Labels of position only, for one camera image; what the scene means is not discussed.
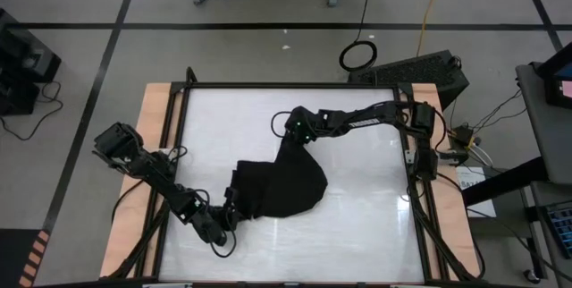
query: black cloth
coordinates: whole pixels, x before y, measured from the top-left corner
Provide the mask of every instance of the black cloth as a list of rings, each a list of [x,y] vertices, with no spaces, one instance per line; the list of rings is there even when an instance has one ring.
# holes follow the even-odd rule
[[[235,206],[247,219],[307,211],[327,185],[322,167],[303,145],[288,139],[282,140],[274,163],[239,161],[231,182],[238,191]]]

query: white tabletop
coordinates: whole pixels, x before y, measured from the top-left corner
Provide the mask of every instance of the white tabletop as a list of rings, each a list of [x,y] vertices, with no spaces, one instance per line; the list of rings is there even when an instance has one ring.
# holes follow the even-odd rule
[[[177,180],[207,190],[212,205],[238,160],[273,162],[280,139],[270,131],[276,112],[305,106],[352,111],[393,100],[389,89],[193,89]],[[283,134],[286,115],[275,121]],[[313,209],[287,218],[239,223],[238,245],[218,258],[193,227],[171,217],[161,281],[303,283],[422,283],[400,134],[378,125],[307,145],[328,187]],[[232,238],[221,253],[230,250]]]

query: concrete floor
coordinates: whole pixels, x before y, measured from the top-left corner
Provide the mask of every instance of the concrete floor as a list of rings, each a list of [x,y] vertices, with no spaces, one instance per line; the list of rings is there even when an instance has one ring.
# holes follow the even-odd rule
[[[149,82],[182,80],[192,66],[201,81],[345,81],[337,64],[355,30],[121,30],[116,43],[113,23],[123,0],[0,0],[0,7],[20,22],[108,23],[105,29],[32,32],[63,59],[55,79],[63,85],[63,110],[47,119],[38,134],[19,142],[0,131],[0,227],[43,226],[63,166],[72,147],[94,79],[104,77],[77,163],[65,192],[36,284],[95,280],[110,230],[110,213],[121,176],[90,154],[92,140],[111,123],[134,124]],[[359,22],[364,0],[130,0],[126,23]],[[542,0],[554,24],[572,23],[570,0]],[[420,23],[428,0],[370,0],[366,22]],[[429,30],[424,53],[449,49],[463,60],[471,85],[458,98],[453,124],[475,123],[517,90],[515,66],[542,61],[555,52],[545,30],[508,30],[495,24],[543,21],[533,0],[436,0],[428,22],[491,24],[488,29]],[[365,30],[379,49],[378,64],[415,55],[418,30]],[[572,32],[560,31],[562,44]],[[104,51],[113,50],[110,62]],[[350,55],[359,61],[367,54]],[[524,107],[522,99],[500,115]],[[49,105],[31,116],[10,117],[10,126],[27,133]],[[496,166],[509,168],[538,156],[526,114],[484,129],[482,147]],[[514,240],[477,238],[487,262],[485,279],[496,284],[527,284],[521,272],[531,267]],[[541,286],[555,286],[545,280]]]

